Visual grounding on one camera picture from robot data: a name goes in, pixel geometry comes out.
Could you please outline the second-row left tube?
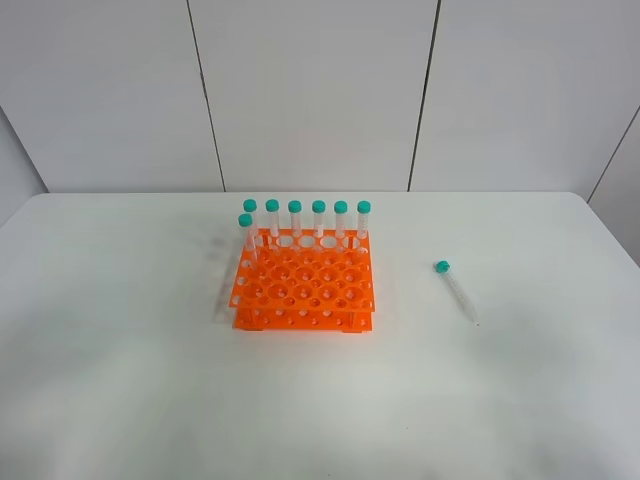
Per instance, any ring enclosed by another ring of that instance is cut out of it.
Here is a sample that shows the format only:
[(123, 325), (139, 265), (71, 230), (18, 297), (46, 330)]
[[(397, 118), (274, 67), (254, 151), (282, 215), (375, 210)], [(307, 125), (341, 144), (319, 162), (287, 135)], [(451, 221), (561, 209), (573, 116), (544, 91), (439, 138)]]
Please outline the second-row left tube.
[(238, 224), (243, 233), (244, 251), (248, 255), (248, 260), (252, 267), (257, 265), (258, 252), (256, 247), (256, 233), (254, 229), (253, 217), (250, 213), (243, 213), (238, 217)]

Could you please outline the back-row tube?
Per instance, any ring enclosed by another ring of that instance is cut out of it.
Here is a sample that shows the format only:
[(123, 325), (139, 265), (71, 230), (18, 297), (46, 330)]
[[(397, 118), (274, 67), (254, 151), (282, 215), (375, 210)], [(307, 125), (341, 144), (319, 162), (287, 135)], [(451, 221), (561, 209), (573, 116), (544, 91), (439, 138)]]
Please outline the back-row tube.
[(369, 214), (371, 212), (371, 204), (367, 200), (361, 200), (357, 204), (358, 225), (357, 237), (365, 239), (368, 236)]
[(299, 200), (291, 200), (288, 203), (288, 211), (290, 214), (291, 232), (294, 238), (302, 236), (301, 227), (301, 211), (302, 204)]
[(266, 201), (265, 206), (269, 215), (270, 235), (276, 239), (280, 235), (279, 201), (276, 199), (269, 199)]
[(348, 212), (348, 205), (345, 201), (339, 200), (334, 203), (335, 212), (335, 237), (342, 239), (345, 237), (346, 232), (346, 215)]
[(324, 235), (324, 213), (326, 204), (323, 200), (315, 200), (312, 203), (312, 211), (314, 214), (314, 237), (321, 239)]
[(257, 202), (253, 198), (246, 199), (243, 202), (243, 209), (246, 214), (251, 217), (252, 225), (251, 232), (254, 237), (259, 234), (259, 227), (256, 219), (256, 211), (257, 211)]

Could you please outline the back-row tube far right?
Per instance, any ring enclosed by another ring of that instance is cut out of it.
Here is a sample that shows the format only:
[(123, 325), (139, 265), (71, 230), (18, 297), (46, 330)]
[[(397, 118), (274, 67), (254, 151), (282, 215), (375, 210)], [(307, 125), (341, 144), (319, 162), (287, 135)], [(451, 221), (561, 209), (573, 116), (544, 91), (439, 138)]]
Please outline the back-row tube far right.
[(371, 204), (367, 200), (361, 200), (357, 204), (358, 225), (357, 237), (365, 239), (368, 236), (369, 214), (371, 212)]

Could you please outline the back-row tube far left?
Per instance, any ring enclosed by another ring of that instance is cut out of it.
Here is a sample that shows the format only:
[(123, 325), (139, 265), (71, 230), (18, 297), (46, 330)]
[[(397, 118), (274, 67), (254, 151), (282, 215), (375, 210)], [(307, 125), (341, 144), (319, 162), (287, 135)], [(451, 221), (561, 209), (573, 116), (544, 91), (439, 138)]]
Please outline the back-row tube far left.
[(246, 214), (251, 217), (252, 225), (251, 232), (254, 237), (259, 234), (259, 227), (256, 219), (256, 211), (257, 211), (257, 202), (253, 198), (246, 199), (243, 202), (243, 209)]

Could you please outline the orange test tube rack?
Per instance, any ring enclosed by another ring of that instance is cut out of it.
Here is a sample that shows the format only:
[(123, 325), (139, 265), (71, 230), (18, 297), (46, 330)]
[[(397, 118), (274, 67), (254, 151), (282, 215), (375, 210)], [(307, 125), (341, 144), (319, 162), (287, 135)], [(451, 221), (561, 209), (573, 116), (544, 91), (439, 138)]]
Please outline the orange test tube rack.
[(370, 239), (333, 229), (317, 239), (281, 231), (273, 244), (261, 228), (253, 250), (242, 250), (229, 306), (241, 330), (369, 332), (375, 312)]

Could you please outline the teal-capped test tube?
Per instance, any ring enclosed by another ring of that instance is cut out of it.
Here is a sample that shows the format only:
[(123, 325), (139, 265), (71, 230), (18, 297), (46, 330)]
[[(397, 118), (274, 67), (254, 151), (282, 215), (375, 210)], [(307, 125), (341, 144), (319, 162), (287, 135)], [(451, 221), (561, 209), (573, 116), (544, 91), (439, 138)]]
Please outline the teal-capped test tube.
[(434, 263), (433, 268), (435, 273), (447, 285), (460, 310), (472, 324), (479, 326), (480, 322), (475, 306), (466, 291), (462, 288), (461, 283), (453, 275), (449, 262), (446, 260), (438, 260)]

